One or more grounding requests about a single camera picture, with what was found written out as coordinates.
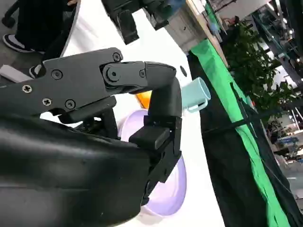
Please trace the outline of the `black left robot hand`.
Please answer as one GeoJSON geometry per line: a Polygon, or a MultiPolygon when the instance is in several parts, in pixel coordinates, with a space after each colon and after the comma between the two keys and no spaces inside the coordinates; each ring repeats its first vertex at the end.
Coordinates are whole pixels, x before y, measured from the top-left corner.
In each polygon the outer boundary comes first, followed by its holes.
{"type": "Polygon", "coordinates": [[[166,26],[173,14],[172,5],[167,0],[103,0],[102,4],[125,44],[139,39],[134,12],[146,10],[155,20],[155,30],[166,26]]]}

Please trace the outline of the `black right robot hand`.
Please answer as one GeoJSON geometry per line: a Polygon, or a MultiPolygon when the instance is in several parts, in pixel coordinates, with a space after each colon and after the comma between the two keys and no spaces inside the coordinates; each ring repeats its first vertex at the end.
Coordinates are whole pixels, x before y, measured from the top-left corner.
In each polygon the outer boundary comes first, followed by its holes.
{"type": "Polygon", "coordinates": [[[0,224],[107,227],[134,218],[181,157],[173,66],[124,62],[117,48],[46,60],[0,89],[0,224]],[[116,95],[151,91],[143,127],[117,135],[116,95]]]}

